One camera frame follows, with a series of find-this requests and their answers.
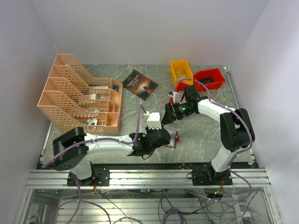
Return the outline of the red leather card holder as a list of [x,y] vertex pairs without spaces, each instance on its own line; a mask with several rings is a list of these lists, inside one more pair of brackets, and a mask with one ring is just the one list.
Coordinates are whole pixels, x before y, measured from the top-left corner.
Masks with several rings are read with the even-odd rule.
[[173,131],[173,130],[167,130],[167,131],[170,134],[171,139],[169,144],[165,145],[165,147],[176,148],[177,142],[179,141],[178,131]]

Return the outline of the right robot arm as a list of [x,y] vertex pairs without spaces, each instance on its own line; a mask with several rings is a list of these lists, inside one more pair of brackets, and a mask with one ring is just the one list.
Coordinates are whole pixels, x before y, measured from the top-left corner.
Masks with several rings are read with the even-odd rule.
[[196,114],[204,114],[220,124],[221,147],[211,161],[212,170],[207,171],[207,181],[215,185],[222,180],[222,172],[230,167],[239,153],[249,150],[255,140],[254,130],[246,109],[234,109],[213,101],[208,96],[200,96],[194,85],[184,88],[185,102],[179,101],[179,93],[170,91],[171,103],[165,105],[162,124],[172,124],[176,120]]

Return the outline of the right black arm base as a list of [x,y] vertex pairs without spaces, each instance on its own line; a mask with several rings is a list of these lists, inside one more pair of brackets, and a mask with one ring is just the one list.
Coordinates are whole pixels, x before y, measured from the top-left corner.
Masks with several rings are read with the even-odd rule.
[[213,170],[193,170],[186,175],[187,179],[192,180],[193,186],[220,186],[232,185],[231,173],[227,170],[224,172],[214,172]]

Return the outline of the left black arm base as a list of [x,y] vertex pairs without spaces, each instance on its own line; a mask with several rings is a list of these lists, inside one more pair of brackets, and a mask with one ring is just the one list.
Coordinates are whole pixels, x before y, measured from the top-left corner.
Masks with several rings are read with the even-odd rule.
[[[84,180],[79,180],[80,186],[108,186],[110,180],[110,172],[108,170],[102,168],[96,168],[92,174],[92,177],[89,177]],[[73,173],[69,173],[67,178],[67,186],[77,186],[75,175]]]

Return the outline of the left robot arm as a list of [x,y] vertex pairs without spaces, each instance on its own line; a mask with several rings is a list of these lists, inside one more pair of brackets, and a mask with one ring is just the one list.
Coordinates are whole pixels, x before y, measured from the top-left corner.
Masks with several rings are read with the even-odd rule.
[[109,175],[103,168],[86,159],[86,156],[118,154],[146,159],[157,148],[174,146],[176,132],[164,128],[146,129],[146,133],[123,136],[98,136],[85,133],[76,127],[53,141],[54,156],[50,167],[56,171],[69,171],[68,185],[79,183],[91,186],[100,182],[109,184]]

